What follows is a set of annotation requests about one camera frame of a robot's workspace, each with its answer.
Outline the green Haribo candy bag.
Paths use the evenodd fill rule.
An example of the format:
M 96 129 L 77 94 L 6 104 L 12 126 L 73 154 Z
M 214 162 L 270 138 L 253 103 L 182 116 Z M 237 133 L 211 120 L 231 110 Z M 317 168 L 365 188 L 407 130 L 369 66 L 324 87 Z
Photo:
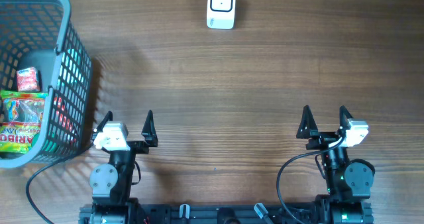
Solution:
M 1 152 L 26 154 L 41 130 L 47 93 L 1 91 L 4 122 L 1 124 Z

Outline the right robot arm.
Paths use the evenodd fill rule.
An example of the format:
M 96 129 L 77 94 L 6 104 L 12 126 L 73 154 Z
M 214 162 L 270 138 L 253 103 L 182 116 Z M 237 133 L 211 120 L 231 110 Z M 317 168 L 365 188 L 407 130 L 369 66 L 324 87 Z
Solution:
M 297 131 L 298 139 L 307 139 L 307 150 L 317 151 L 316 161 L 326 181 L 327 195 L 318 195 L 309 213 L 298 211 L 304 223 L 372 223 L 369 203 L 375 167 L 363 159 L 350 159 L 348 149 L 360 144 L 368 134 L 368 123 L 355 119 L 342 106 L 339 128 L 334 132 L 319 131 L 309 106 L 303 108 Z

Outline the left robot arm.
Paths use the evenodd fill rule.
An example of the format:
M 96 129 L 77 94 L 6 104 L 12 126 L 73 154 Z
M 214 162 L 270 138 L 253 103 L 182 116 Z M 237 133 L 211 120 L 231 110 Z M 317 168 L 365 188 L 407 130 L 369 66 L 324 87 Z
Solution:
M 105 118 L 93 130 L 95 148 L 109 154 L 109 161 L 94 168 L 89 177 L 92 189 L 92 206 L 81 210 L 80 223 L 149 223 L 148 214 L 139 201 L 131 197 L 134 170 L 140 172 L 136 155 L 148 154 L 150 147 L 158 146 L 153 112 L 149 111 L 141 131 L 142 140 L 128 141 L 128 129 L 124 123 L 113 120 L 108 111 Z

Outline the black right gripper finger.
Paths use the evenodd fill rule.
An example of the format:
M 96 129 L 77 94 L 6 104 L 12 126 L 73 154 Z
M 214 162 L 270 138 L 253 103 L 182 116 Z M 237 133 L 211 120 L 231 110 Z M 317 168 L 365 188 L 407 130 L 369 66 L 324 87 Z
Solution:
M 297 139 L 310 139 L 318 137 L 319 131 L 316 122 L 313 118 L 311 109 L 308 105 L 303 108 L 301 122 L 297 130 Z
M 339 120 L 341 129 L 349 128 L 349 120 L 352 119 L 353 116 L 349 113 L 348 109 L 342 105 L 339 108 Z

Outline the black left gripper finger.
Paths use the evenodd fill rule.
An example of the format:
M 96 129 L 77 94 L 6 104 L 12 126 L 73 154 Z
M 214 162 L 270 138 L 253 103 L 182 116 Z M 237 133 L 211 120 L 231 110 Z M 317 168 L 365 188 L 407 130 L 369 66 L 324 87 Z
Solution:
M 104 126 L 107 124 L 108 121 L 113 120 L 113 113 L 111 111 L 108 111 L 103 118 L 103 120 L 98 124 L 98 126 L 95 128 L 95 132 L 102 132 Z
M 144 141 L 149 147 L 158 146 L 158 136 L 156 133 L 156 128 L 154 126 L 152 110 L 148 111 L 141 135 L 144 137 Z

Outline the red stick packet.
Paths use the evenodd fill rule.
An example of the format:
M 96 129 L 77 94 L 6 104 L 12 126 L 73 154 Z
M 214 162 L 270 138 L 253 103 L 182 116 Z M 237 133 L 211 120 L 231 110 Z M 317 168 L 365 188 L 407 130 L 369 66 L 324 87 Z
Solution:
M 59 126 L 65 128 L 68 132 L 68 134 L 65 135 L 67 142 L 70 145 L 75 145 L 76 138 L 74 135 L 76 134 L 76 131 L 74 129 L 74 124 L 68 117 L 68 109 L 66 108 L 65 101 L 61 97 L 57 96 L 54 98 L 54 106 L 57 106 L 56 116 L 58 117 Z

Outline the small red tissue pack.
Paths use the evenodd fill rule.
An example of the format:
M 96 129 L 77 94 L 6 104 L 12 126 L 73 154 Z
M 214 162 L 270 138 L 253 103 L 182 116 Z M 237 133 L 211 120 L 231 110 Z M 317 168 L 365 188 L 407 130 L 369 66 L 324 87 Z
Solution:
M 19 92 L 39 92 L 38 70 L 29 67 L 17 72 L 17 89 Z

